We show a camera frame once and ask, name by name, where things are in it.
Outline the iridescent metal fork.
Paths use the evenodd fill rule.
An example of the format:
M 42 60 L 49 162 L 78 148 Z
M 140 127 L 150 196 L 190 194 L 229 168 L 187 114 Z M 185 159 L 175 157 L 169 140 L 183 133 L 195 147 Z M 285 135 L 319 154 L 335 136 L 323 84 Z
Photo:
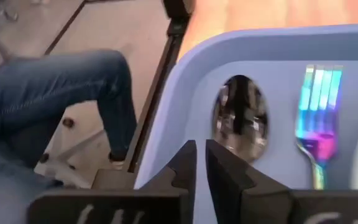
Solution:
M 342 65 L 307 65 L 295 125 L 296 145 L 309 159 L 315 190 L 327 186 L 326 167 L 337 153 Z

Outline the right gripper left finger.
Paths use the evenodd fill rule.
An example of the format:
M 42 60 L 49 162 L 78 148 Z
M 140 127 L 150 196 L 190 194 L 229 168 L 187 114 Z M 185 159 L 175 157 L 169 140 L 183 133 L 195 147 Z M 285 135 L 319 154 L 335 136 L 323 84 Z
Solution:
M 196 164 L 189 140 L 143 187 L 51 190 L 28 207 L 26 224 L 192 224 Z

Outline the black table edge rail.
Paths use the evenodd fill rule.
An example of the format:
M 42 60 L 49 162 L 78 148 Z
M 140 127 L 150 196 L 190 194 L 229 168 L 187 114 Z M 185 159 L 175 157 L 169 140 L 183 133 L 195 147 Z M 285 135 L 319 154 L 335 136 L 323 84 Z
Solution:
M 124 163 L 123 170 L 126 172 L 135 173 L 139 170 L 163 88 L 170 71 L 176 64 L 186 29 L 195 9 L 195 2 L 196 0 L 162 0 L 170 20 L 166 31 L 167 41 Z

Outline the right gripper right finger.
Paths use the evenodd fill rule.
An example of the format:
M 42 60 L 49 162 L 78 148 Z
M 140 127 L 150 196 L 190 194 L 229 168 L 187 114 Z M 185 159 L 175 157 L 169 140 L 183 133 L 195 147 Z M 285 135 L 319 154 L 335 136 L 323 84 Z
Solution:
M 206 170 L 219 224 L 358 224 L 358 190 L 290 189 L 212 139 Z

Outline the white bolted base plate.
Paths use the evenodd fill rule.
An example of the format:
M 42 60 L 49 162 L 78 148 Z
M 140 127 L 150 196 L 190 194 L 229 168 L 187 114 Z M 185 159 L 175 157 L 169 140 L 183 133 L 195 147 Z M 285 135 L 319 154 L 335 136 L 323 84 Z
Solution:
M 121 170 L 108 159 L 110 147 L 95 101 L 68 107 L 34 171 L 64 184 L 89 189 L 99 169 Z

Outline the person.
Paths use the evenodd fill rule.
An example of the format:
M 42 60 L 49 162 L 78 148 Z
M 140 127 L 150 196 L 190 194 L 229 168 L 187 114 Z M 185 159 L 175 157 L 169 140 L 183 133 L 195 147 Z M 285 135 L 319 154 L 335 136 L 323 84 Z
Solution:
M 0 224 L 26 224 L 31 202 L 63 186 L 34 171 L 39 151 L 13 149 L 5 135 L 93 100 L 108 137 L 109 161 L 120 169 L 137 126 L 131 72 L 122 53 L 99 49 L 0 65 Z

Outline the blue plastic tray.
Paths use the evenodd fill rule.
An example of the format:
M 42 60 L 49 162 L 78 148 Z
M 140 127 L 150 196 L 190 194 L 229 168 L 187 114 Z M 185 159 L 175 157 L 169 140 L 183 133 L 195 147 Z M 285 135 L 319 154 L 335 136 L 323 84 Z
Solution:
M 140 163 L 145 185 L 187 140 L 197 145 L 194 222 L 216 222 L 205 168 L 213 106 L 220 87 L 244 75 L 262 90 L 268 110 L 267 150 L 255 162 L 264 174 L 295 189 L 311 187 L 311 168 L 295 145 L 295 120 L 308 65 L 343 67 L 338 94 L 338 152 L 328 164 L 328 189 L 351 185 L 358 140 L 358 25 L 238 30 L 187 52 L 170 72 Z

